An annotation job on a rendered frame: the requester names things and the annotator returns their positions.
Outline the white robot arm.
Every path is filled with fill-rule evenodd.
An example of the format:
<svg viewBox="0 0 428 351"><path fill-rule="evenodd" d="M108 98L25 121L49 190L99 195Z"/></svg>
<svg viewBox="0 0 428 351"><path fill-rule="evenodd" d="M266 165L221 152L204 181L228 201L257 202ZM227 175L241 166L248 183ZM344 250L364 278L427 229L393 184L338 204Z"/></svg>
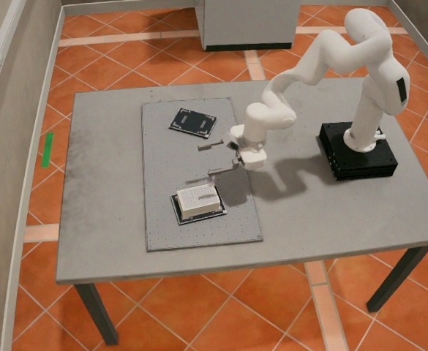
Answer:
<svg viewBox="0 0 428 351"><path fill-rule="evenodd" d="M319 33L297 65L274 77L261 94L260 103L247 107L243 137L237 138L228 132L221 137L225 147L232 151L238 147L261 150L268 130L292 127L296 114L282 96L290 84L301 82L316 86L330 68L338 75L346 75L364 66L368 74L344 141L352 150L366 153L375 147L376 140L385 140L385 135L377 131L380 121L384 113L396 116L406 108L409 74L393 57L388 29L375 13L351 10L345 16L344 27L356 45L350 46L331 30Z"/></svg>

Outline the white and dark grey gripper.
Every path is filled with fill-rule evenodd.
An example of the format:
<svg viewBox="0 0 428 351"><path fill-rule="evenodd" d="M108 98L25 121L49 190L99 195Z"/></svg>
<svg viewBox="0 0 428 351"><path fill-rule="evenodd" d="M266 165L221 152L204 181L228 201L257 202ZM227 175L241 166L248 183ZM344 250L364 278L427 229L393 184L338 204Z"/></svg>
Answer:
<svg viewBox="0 0 428 351"><path fill-rule="evenodd" d="M237 138L243 137L243 131L244 131L244 125L232 127L230 129L230 134ZM197 146L198 152L200 151L207 151L210 150L212 146L218 146L224 144L222 141L222 138L220 141L213 142L213 143L206 143L203 145ZM256 170L259 168L262 168L266 164L266 155L263 151L263 149L258 150L258 148L240 148L236 151L236 155L234 159L231 159L231 162L233 164L232 167L228 167L225 169L216 169L216 170L210 170L207 172L208 177L212 176L218 176L222 173L230 172L237 170L239 168L239 162L241 162L243 168L245 170Z"/></svg>

